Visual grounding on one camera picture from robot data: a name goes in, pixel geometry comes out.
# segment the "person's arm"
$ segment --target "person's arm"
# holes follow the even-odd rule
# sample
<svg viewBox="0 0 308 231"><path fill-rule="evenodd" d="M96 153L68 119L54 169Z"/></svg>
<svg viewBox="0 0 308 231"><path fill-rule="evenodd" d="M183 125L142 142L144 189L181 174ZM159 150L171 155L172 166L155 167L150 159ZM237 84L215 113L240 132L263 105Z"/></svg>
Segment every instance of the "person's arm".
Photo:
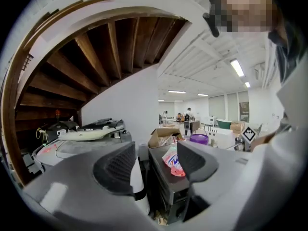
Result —
<svg viewBox="0 0 308 231"><path fill-rule="evenodd" d="M269 135L260 137L255 139L250 146L250 150L253 151L256 146L261 145L261 144L267 144L274 136L276 132L270 133Z"/></svg>

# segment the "person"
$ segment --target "person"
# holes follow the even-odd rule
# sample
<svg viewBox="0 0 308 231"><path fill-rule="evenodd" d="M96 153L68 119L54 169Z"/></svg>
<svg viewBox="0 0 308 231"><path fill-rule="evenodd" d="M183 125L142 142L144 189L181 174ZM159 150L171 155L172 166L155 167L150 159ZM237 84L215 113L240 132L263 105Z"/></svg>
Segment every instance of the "person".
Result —
<svg viewBox="0 0 308 231"><path fill-rule="evenodd" d="M303 31L290 13L281 10L278 0L209 1L210 11L203 18L213 36L219 36L218 28L226 32L268 32L269 40L277 45L276 59L282 84L307 54L307 41ZM275 134L292 129L284 113L277 131L254 140L251 150L268 143Z"/></svg>
<svg viewBox="0 0 308 231"><path fill-rule="evenodd" d="M193 134L193 113L192 113L192 109L191 108L187 108L187 111L185 113L185 117L184 117L184 127L185 127L185 123L189 123L189 129L191 131L191 135Z"/></svg>
<svg viewBox="0 0 308 231"><path fill-rule="evenodd" d="M162 114L162 118L163 118L163 124L166 125L167 124L167 114L168 114L168 111L164 111L163 114Z"/></svg>

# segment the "cardboard box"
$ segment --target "cardboard box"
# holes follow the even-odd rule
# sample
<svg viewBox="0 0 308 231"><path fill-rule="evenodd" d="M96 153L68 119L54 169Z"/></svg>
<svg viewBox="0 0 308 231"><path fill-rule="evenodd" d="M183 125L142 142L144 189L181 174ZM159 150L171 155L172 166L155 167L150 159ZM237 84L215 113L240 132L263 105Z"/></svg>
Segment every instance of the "cardboard box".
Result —
<svg viewBox="0 0 308 231"><path fill-rule="evenodd" d="M230 130L232 130L234 134L242 133L243 129L244 129L244 122L231 123Z"/></svg>
<svg viewBox="0 0 308 231"><path fill-rule="evenodd" d="M151 138L148 142L149 148L154 148L154 147L160 146L160 144L159 144L160 138L162 138L162 137L167 138L168 136L170 136L174 133L179 133L177 138L183 139L179 128L156 128L151 133Z"/></svg>

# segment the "wooden stair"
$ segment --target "wooden stair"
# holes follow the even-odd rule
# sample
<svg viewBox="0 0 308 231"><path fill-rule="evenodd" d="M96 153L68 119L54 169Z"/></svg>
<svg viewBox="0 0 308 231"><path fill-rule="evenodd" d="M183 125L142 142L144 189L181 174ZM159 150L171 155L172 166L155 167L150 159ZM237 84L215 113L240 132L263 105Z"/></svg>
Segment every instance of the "wooden stair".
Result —
<svg viewBox="0 0 308 231"><path fill-rule="evenodd" d="M54 52L15 108L20 149L40 146L37 128L77 117L78 110L119 81L158 63L185 20L135 17L114 20L76 36Z"/></svg>

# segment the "snack bag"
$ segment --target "snack bag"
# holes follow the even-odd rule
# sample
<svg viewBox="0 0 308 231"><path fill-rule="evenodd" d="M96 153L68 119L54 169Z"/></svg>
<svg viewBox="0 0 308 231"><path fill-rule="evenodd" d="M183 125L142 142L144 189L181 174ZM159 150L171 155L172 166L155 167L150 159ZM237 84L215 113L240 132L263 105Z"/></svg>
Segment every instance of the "snack bag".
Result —
<svg viewBox="0 0 308 231"><path fill-rule="evenodd" d="M174 176L185 176L185 173L178 159L178 151L175 146L171 146L162 157L165 164L171 168L171 174Z"/></svg>

